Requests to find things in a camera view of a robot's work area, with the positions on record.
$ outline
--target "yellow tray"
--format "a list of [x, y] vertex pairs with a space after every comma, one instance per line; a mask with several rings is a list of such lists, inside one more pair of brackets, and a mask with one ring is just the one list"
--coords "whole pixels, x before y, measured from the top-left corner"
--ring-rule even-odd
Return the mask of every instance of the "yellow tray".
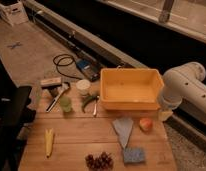
[[104, 68], [101, 70], [100, 99], [110, 110], [157, 110], [163, 80], [157, 69]]

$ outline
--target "metal rail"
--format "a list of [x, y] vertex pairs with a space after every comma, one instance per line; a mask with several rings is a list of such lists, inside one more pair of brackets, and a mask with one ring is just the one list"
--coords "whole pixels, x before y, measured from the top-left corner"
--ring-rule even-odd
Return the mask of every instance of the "metal rail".
[[120, 65], [121, 63], [126, 63], [133, 67], [147, 67], [141, 62], [135, 60], [131, 56], [126, 53], [120, 51], [115, 48], [111, 44], [103, 41], [99, 37], [93, 35], [92, 33], [86, 31], [85, 29], [79, 27], [73, 22], [67, 20], [66, 18], [58, 15], [52, 10], [46, 8], [35, 0], [22, 0], [23, 4], [34, 11], [36, 14], [41, 15], [44, 19], [50, 21], [54, 25], [56, 25], [61, 30], [68, 33], [74, 39], [83, 43], [90, 49], [92, 49], [97, 54], [100, 54], [105, 59], [110, 61], [115, 65]]

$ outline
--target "banana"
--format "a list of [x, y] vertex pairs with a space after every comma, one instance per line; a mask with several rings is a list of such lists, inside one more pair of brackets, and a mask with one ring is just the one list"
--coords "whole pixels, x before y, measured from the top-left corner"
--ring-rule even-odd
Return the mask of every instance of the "banana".
[[54, 141], [54, 129], [45, 130], [45, 142], [46, 142], [46, 157], [49, 158], [52, 153]]

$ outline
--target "red grapes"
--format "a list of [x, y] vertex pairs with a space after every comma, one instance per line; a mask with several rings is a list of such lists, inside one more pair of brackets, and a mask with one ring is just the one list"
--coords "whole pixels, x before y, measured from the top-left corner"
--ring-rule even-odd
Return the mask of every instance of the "red grapes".
[[88, 154], [85, 157], [86, 165], [91, 171], [109, 171], [113, 168], [113, 159], [110, 154], [102, 152], [99, 157], [95, 157], [92, 154]]

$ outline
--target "sponge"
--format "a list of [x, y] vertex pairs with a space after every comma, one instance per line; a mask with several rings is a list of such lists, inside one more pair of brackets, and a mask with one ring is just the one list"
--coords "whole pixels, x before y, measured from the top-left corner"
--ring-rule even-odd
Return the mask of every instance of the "sponge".
[[142, 148], [125, 148], [123, 150], [123, 160], [125, 164], [144, 162], [144, 150]]

